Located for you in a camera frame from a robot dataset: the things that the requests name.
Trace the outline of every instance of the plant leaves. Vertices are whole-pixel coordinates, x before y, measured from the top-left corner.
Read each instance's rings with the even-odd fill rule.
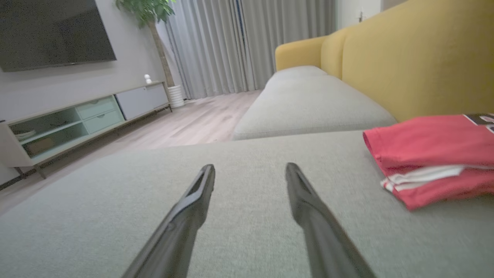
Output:
[[[164,21],[175,14],[170,6],[175,0],[114,0],[118,9],[122,7],[134,14],[140,27],[149,21]]]

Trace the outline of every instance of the drawer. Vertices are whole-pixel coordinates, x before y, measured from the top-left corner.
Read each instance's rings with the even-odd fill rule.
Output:
[[[102,130],[103,128],[123,121],[119,111],[113,110],[98,117],[94,117],[84,122],[89,134]]]
[[[77,106],[77,111],[81,115],[81,118],[84,120],[92,116],[104,113],[106,111],[115,109],[116,107],[114,106],[114,103],[115,101],[113,100],[113,97],[110,96],[107,98],[102,98],[92,102],[81,104]]]

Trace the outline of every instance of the floor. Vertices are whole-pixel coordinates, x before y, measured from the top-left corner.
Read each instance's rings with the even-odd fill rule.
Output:
[[[0,190],[0,215],[92,161],[117,152],[230,141],[233,129],[260,91],[226,94],[164,110],[95,139],[43,165],[47,179],[33,174]]]

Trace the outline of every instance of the tv screen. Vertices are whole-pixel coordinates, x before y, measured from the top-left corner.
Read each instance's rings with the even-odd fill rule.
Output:
[[[0,0],[4,72],[112,60],[94,0]]]

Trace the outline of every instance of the furniture leg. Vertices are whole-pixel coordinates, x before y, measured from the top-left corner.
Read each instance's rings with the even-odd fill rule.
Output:
[[[33,167],[34,169],[36,169],[36,172],[38,172],[40,176],[46,180],[46,176],[44,175],[43,170],[41,170],[41,167],[38,164],[34,165]]]
[[[27,178],[26,174],[21,170],[21,168],[19,167],[14,167],[14,169],[19,173],[19,175],[21,176],[21,178],[23,180],[25,180]]]

